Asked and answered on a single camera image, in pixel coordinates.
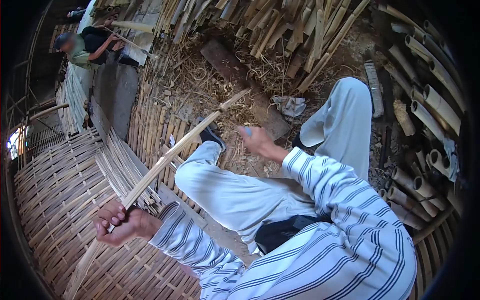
foot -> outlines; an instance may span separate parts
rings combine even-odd
[[[293,148],[298,147],[302,150],[305,150],[307,148],[304,144],[302,144],[302,142],[300,140],[300,132],[298,132],[297,135],[295,136],[295,138],[293,139],[292,147]]]
[[[202,117],[197,118],[197,121],[199,123],[203,120],[204,120],[204,118],[202,118]],[[227,144],[225,144],[225,142],[221,138],[219,138],[215,133],[213,133],[210,125],[208,125],[207,128],[205,128],[200,133],[200,138],[202,139],[202,143],[205,143],[206,141],[212,141],[212,142],[218,143],[220,145],[220,147],[222,148],[221,152],[224,152],[227,149]]]

cap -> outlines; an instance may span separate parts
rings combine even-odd
[[[60,50],[60,47],[65,44],[68,39],[70,38],[72,34],[70,32],[62,33],[55,39],[55,43],[53,44],[53,47],[57,50]]]

ground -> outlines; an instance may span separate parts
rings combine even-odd
[[[166,105],[171,114],[184,121],[193,122],[198,116],[208,115],[233,94],[231,84],[225,82],[200,53],[200,49],[206,41],[217,38],[225,47],[235,52],[237,58],[250,69],[249,76],[263,86],[264,92],[269,97],[274,95],[297,96],[298,91],[295,90],[295,84],[298,78],[291,79],[285,76],[290,58],[269,51],[260,59],[255,59],[249,54],[248,37],[236,38],[236,30],[236,27],[230,25],[221,29],[201,28],[183,44],[171,47],[168,47],[168,37],[160,39],[154,45],[152,52],[162,50],[168,53],[168,56],[157,62],[147,62],[145,67],[139,71],[140,86],[144,83],[151,84],[154,90],[156,88],[156,95],[153,98],[159,104]],[[276,141],[278,145],[285,149],[291,149],[292,140],[299,132],[301,125],[325,103],[338,79],[352,76],[367,83],[363,62],[367,58],[372,58],[374,61],[381,59],[375,50],[375,41],[378,38],[368,17],[361,16],[357,19],[316,81],[306,93],[299,95],[306,98],[307,107],[299,117],[285,118],[291,126],[291,131]],[[166,99],[159,93],[165,89],[172,92],[172,96]],[[246,153],[236,127],[238,125],[255,126],[257,121],[245,108],[244,102],[241,101],[216,120],[218,132],[228,145],[228,150],[220,159],[220,167],[248,176],[280,177],[281,170],[278,164]],[[380,168],[382,128],[381,124],[372,122],[368,177],[369,183],[377,190],[384,187],[385,181],[390,177],[396,160],[401,154],[399,135],[399,128],[394,126],[392,152],[385,168]],[[307,152],[313,154],[316,147],[311,147]],[[241,242],[236,232],[223,228],[207,214],[204,217],[209,223],[205,231],[221,246],[231,248],[247,265],[258,257],[248,253],[246,245]]]

blue object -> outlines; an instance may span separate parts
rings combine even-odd
[[[248,127],[244,127],[245,131],[247,132],[248,136],[252,136],[252,130]]]

leg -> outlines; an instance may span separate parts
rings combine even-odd
[[[315,151],[352,166],[367,180],[372,128],[372,102],[367,85],[349,77],[335,83],[327,102],[301,127],[300,141],[307,147],[323,142]]]
[[[259,179],[216,166],[220,145],[204,142],[175,174],[175,183],[222,226],[238,232],[254,252],[262,224],[315,216],[313,201],[290,179]]]

